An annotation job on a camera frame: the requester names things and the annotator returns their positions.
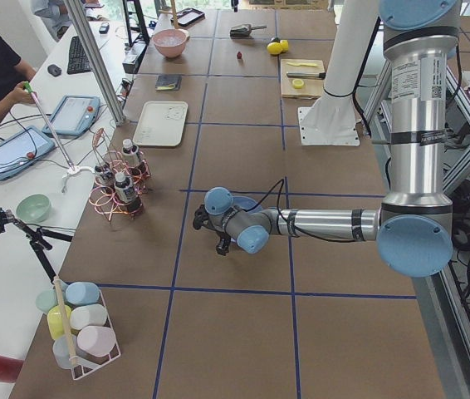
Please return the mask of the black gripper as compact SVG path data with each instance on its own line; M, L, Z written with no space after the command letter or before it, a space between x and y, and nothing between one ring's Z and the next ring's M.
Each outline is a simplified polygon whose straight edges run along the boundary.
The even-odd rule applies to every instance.
M217 230L213 226L213 222L210 220L209 213L207 212L204 204L201 204L194 212L193 228L195 230L205 228L213 231L218 236L218 244L216 245L217 254L227 255L229 253L232 237L225 232Z

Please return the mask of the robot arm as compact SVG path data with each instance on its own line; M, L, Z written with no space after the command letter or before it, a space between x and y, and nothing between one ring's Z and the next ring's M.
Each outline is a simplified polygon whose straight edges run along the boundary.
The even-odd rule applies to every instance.
M422 278L452 257L452 201L443 192L443 145L448 54L458 44L457 1L347 1L335 37L321 98L305 109L301 137L310 145L339 145L353 131L352 94L370 33L384 26L391 65L391 186L377 210L281 209L250 212L232 193L212 188L195 211L195 229L218 235L250 254L273 234L335 241L374 240L395 271Z

